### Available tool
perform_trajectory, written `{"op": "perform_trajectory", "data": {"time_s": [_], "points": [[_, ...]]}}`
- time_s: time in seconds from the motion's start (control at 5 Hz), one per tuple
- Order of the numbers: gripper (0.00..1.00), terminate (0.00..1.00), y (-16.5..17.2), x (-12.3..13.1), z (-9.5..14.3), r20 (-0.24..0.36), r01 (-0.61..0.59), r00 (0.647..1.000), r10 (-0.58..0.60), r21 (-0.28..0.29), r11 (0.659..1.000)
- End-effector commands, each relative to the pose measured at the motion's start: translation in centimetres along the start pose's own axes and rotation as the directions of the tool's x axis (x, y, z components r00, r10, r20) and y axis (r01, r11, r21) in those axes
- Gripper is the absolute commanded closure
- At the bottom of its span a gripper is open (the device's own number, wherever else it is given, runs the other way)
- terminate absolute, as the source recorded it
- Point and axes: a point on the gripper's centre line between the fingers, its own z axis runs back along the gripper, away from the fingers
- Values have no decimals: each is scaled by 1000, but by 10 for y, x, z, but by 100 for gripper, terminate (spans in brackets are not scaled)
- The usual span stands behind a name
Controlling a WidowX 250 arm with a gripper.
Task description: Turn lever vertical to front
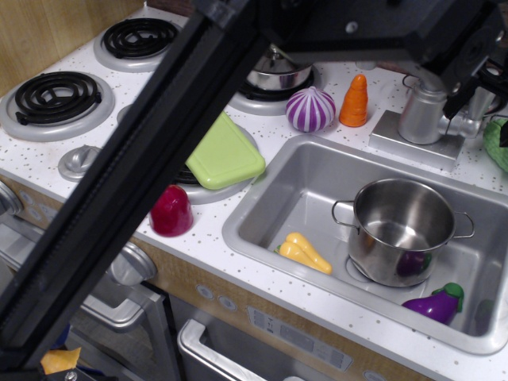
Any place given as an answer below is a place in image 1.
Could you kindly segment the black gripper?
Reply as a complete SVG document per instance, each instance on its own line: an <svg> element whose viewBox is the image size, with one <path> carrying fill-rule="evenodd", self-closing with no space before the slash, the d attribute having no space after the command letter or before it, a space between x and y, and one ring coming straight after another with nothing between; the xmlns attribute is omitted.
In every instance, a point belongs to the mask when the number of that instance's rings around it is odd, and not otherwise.
<svg viewBox="0 0 508 381"><path fill-rule="evenodd" d="M447 119L453 119L474 95L476 78L470 78L494 51L505 23L498 1L440 1L439 6L442 10L433 12L425 38L421 78L426 83L464 83L443 108Z"/></svg>

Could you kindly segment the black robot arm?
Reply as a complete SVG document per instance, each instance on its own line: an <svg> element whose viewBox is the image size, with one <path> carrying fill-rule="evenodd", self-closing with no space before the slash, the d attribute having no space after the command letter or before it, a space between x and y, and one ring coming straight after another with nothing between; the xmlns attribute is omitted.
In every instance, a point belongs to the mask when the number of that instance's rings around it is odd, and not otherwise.
<svg viewBox="0 0 508 381"><path fill-rule="evenodd" d="M393 61L455 114L506 27L496 1L197 1L167 57L1 297L1 377L40 365L270 44L299 63Z"/></svg>

